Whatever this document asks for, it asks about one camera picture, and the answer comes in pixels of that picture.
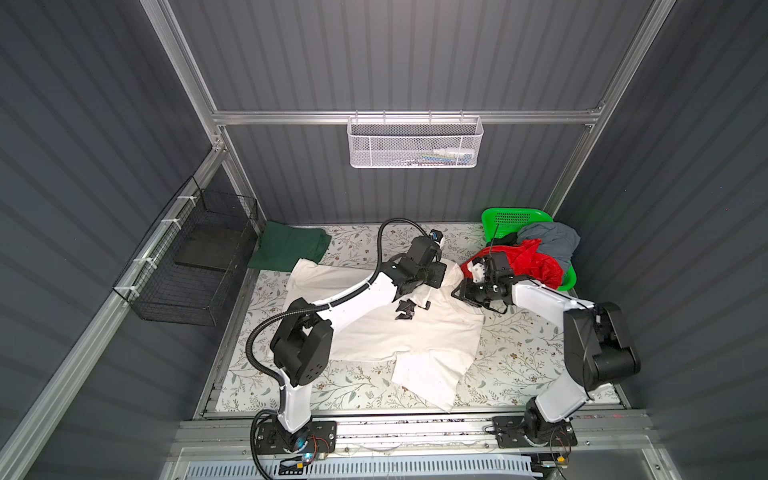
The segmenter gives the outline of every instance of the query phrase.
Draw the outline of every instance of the mesh basket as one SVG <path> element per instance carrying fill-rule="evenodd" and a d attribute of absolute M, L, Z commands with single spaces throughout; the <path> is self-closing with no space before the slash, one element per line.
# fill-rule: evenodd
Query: mesh basket
<path fill-rule="evenodd" d="M 144 320 L 204 326 L 226 322 L 258 238 L 247 211 L 257 211 L 253 198 L 199 190 L 170 222 L 132 284 L 115 285 L 115 291 Z M 216 250 L 217 266 L 198 265 L 194 250 L 190 262 L 191 237 L 222 234 L 227 248 Z"/>
<path fill-rule="evenodd" d="M 455 123 L 374 124 L 350 117 L 346 132 L 354 168 L 472 168 L 482 123 L 479 117 L 467 117 Z"/>

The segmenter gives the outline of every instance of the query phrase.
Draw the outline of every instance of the folded green cloth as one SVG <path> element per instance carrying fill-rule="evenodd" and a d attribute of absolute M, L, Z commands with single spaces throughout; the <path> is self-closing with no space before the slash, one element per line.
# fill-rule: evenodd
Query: folded green cloth
<path fill-rule="evenodd" d="M 319 263 L 330 243 L 331 236 L 322 228 L 293 228 L 267 221 L 248 268 L 290 272 L 299 258 Z"/>

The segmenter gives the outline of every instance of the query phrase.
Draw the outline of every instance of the green plastic basket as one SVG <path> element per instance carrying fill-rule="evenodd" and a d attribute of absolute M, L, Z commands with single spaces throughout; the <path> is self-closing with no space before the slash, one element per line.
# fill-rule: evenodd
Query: green plastic basket
<path fill-rule="evenodd" d="M 485 230 L 485 241 L 490 242 L 493 233 L 496 238 L 502 238 L 510 233 L 519 231 L 522 227 L 535 222 L 552 222 L 552 217 L 546 212 L 535 208 L 489 208 L 482 213 L 482 227 Z M 558 290 L 565 292 L 576 285 L 574 267 L 568 269 L 563 276 L 563 284 Z"/>

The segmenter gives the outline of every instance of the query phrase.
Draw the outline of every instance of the black wire basket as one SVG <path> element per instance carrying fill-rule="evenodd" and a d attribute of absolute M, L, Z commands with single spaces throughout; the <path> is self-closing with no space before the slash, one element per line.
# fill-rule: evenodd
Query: black wire basket
<path fill-rule="evenodd" d="M 157 246 L 126 266 L 141 262 L 132 284 L 114 290 L 144 320 L 226 322 L 258 240 L 256 212 L 253 198 L 198 190 L 176 219 L 162 220 L 168 225 Z"/>

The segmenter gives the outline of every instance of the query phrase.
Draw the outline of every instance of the red cloth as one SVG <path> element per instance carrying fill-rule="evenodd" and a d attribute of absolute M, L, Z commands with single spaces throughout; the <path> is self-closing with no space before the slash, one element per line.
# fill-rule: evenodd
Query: red cloth
<path fill-rule="evenodd" d="M 494 245 L 494 252 L 504 252 L 507 254 L 509 265 L 515 271 L 515 275 L 530 275 L 539 280 L 549 288 L 558 288 L 563 281 L 563 269 L 558 265 L 557 260 L 538 253 L 536 249 L 541 243 L 540 238 L 523 240 L 523 244 L 518 247 L 507 247 L 504 245 Z M 462 272 L 467 278 L 472 278 L 467 266 L 477 257 L 488 255 L 491 247 L 486 247 L 462 264 Z"/>

